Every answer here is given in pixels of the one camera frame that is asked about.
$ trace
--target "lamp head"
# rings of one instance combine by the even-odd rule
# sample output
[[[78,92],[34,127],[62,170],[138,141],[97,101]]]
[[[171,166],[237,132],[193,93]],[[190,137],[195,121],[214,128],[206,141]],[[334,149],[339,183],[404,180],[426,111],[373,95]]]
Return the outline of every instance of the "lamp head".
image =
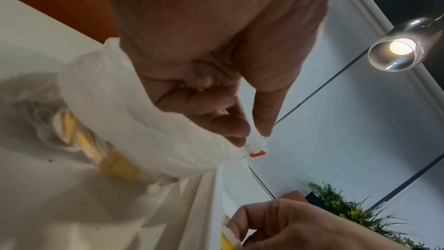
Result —
[[[420,18],[402,23],[370,47],[369,61],[384,71],[413,68],[430,58],[432,48],[443,37],[443,30],[444,24],[437,19]]]

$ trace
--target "white plastic bag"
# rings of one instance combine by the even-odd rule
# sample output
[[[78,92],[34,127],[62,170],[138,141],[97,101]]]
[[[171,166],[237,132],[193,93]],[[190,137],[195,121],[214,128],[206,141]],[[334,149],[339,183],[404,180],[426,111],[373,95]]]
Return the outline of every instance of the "white plastic bag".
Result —
[[[75,116],[143,171],[186,179],[265,147],[255,136],[248,151],[238,149],[181,114],[158,110],[118,45],[111,38],[101,51],[74,59],[58,85]]]

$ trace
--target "green plant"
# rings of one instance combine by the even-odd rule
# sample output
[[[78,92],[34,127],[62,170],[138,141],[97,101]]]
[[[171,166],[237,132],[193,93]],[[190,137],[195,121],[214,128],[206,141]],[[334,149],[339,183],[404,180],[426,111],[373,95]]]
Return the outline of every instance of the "green plant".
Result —
[[[320,186],[311,182],[308,187],[322,201],[322,203],[324,203],[327,211],[365,226],[366,228],[390,238],[410,249],[431,250],[422,243],[417,244],[411,239],[404,237],[405,233],[395,232],[389,229],[391,225],[405,224],[405,220],[391,215],[381,217],[380,215],[383,212],[383,209],[381,208],[373,212],[365,211],[362,204],[368,199],[368,197],[361,202],[347,202],[342,195],[342,190],[337,190],[330,184],[322,183],[323,186]]]

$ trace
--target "light bulb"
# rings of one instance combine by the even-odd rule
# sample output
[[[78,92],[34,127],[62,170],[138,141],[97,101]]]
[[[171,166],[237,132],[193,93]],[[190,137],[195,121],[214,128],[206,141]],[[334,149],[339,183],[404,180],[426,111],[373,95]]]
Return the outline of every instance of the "light bulb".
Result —
[[[416,50],[416,43],[408,38],[399,38],[392,41],[388,48],[393,54],[404,56]]]

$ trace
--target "hand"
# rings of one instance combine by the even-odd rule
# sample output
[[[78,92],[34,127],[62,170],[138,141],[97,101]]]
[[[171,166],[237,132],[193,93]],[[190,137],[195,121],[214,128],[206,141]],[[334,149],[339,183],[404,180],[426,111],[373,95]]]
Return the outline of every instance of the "hand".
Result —
[[[241,207],[228,223],[244,250],[406,250],[358,224],[307,203],[274,200]]]
[[[328,0],[111,0],[121,47],[150,99],[243,146],[236,94],[257,91],[253,119],[269,136],[311,51]]]

